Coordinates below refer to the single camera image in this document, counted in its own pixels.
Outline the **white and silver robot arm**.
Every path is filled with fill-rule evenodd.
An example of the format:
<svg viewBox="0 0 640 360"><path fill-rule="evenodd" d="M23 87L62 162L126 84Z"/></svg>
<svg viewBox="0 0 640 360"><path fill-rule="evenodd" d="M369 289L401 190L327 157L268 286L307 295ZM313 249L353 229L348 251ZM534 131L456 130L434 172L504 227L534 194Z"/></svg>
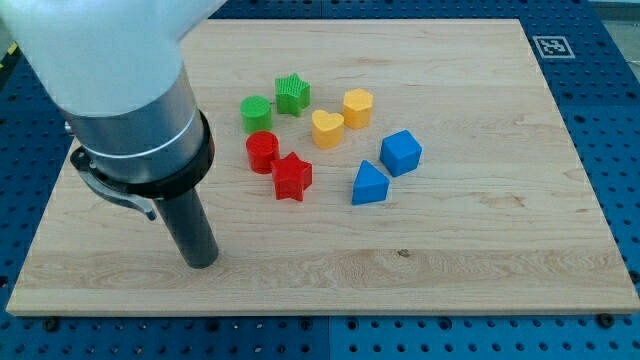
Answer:
<svg viewBox="0 0 640 360"><path fill-rule="evenodd" d="M104 199L149 219L185 196L211 135L182 39L223 0L14 1L1 18L81 147L75 167Z"/></svg>

